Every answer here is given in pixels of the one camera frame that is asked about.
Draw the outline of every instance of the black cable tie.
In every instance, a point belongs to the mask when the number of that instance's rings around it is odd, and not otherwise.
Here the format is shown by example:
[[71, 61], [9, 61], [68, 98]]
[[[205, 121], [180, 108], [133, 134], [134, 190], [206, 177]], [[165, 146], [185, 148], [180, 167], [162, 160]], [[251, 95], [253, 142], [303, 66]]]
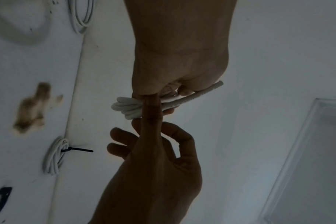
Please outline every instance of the black cable tie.
[[83, 152], [94, 152], [93, 150], [90, 150], [90, 149], [81, 149], [81, 148], [74, 148], [74, 147], [68, 147], [68, 149], [62, 149], [61, 152], [68, 152], [71, 150], [77, 150], [77, 151], [83, 151]]

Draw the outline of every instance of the white cable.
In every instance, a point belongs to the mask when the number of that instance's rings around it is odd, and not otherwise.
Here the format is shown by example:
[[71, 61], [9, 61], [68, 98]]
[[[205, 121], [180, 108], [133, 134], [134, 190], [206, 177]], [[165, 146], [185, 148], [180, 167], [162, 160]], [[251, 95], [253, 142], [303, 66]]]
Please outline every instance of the white cable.
[[60, 173], [59, 168], [65, 156], [65, 152], [61, 152], [61, 150], [68, 149], [68, 147], [69, 143], [67, 138], [58, 137], [54, 141], [44, 160], [44, 173], [51, 175], [58, 175]]
[[94, 13], [94, 6], [96, 0], [88, 0], [86, 17], [82, 21], [78, 16], [77, 12], [77, 0], [68, 0], [70, 5], [70, 10], [72, 14], [72, 26], [75, 32], [79, 35], [85, 35], [87, 28], [92, 22], [92, 17]]
[[[180, 99], [178, 99], [179, 95], [177, 94], [177, 92], [173, 92], [173, 94], [170, 94], [168, 96], [166, 95], [161, 98], [162, 110], [177, 107], [183, 103], [196, 99], [222, 85], [223, 82], [218, 81], [207, 89], [195, 92], [189, 96]], [[142, 103], [142, 101], [134, 98], [118, 97], [117, 102], [112, 105], [112, 109], [115, 111], [120, 111], [122, 114], [125, 115], [125, 118], [127, 120], [132, 120], [142, 116]]]

